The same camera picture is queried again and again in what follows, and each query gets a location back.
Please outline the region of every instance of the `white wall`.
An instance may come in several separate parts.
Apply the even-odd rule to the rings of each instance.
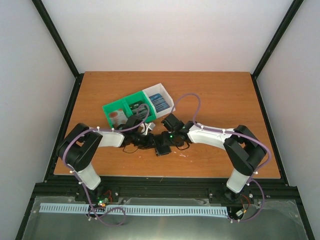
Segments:
[[[304,1],[258,84],[285,172],[320,239],[320,1]]]
[[[81,72],[253,72],[291,2],[43,0]]]
[[[31,1],[0,2],[0,239],[42,182],[74,82]]]

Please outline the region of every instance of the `white slotted strip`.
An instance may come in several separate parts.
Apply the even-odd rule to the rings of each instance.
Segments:
[[[206,216],[221,217],[228,216],[227,208],[224,206],[152,206],[152,205],[108,205],[105,209],[97,209],[98,215],[106,211],[121,207],[128,216]],[[62,214],[87,214],[89,204],[69,203],[41,203],[40,213],[62,213]],[[116,209],[110,215],[122,215],[123,212]]]

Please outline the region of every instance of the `black metal frame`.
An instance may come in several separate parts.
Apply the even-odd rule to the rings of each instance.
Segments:
[[[260,104],[261,112],[267,128],[267,132],[271,141],[275,159],[280,172],[280,179],[259,179],[259,183],[264,190],[265,196],[270,196],[275,200],[295,200],[300,212],[301,219],[304,224],[307,236],[309,239],[315,239],[311,230],[304,206],[302,204],[300,194],[297,187],[289,186],[288,179],[279,155],[275,137],[268,119],[268,115],[259,91],[257,79],[263,67],[266,65],[269,57],[289,26],[291,20],[295,16],[299,7],[304,0],[293,0],[290,8],[280,23],[275,32],[270,44],[265,53],[259,61],[256,69],[251,75],[252,83]],[[22,239],[26,224],[29,219],[30,211],[36,196],[74,196],[77,200],[85,200],[84,191],[77,180],[73,176],[54,175],[54,170],[58,157],[56,156],[56,149],[58,144],[64,139],[67,127],[75,106],[80,86],[84,77],[83,73],[79,73],[74,62],[71,59],[57,29],[55,28],[44,4],[41,0],[32,0],[34,6],[38,10],[43,22],[47,26],[52,38],[57,44],[61,54],[75,77],[75,83],[72,93],[67,104],[63,121],[60,126],[56,143],[49,160],[49,165],[44,177],[44,182],[37,183],[34,187],[30,202],[26,209],[24,218],[22,220],[16,240]],[[116,177],[116,176],[102,176],[101,182],[104,186],[108,186],[118,193],[118,196],[123,198],[141,197],[141,198],[208,198],[210,202],[216,203],[217,200],[211,199],[209,193],[221,189],[227,182],[226,178],[171,178],[171,177]],[[246,191],[253,193],[255,198],[261,198],[261,193],[254,184],[246,187]],[[223,206],[237,205],[238,203],[229,203],[226,201],[219,201]]]

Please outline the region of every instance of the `item in bin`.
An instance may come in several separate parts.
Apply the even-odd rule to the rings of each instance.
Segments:
[[[146,115],[147,115],[148,109],[147,109],[147,107],[145,105],[143,105],[142,107],[139,108],[139,106],[141,104],[144,104],[144,102],[140,100],[140,101],[136,101],[136,102],[134,102],[132,104],[129,104],[129,107],[130,107],[131,112],[134,115],[137,114],[138,109],[139,109],[139,118],[144,119],[146,117]]]
[[[151,100],[157,113],[170,108],[170,106],[160,93],[150,96],[149,99]]]
[[[110,118],[110,121],[112,122],[112,125],[115,128],[118,127],[120,124],[125,124],[128,120],[122,108],[119,108],[118,110],[110,112],[109,118]]]

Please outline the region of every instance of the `gray floor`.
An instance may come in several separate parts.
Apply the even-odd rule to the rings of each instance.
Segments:
[[[145,205],[146,200],[132,199],[126,204]],[[147,200],[148,205],[199,205],[201,200]],[[107,227],[84,214],[38,213],[40,203],[70,203],[67,197],[38,198],[33,206],[24,240],[307,240],[294,201],[269,201],[261,214],[248,223],[230,223],[225,218],[190,216],[128,216],[125,224]],[[253,214],[255,206],[246,215]],[[108,223],[120,222],[121,216],[109,215]]]

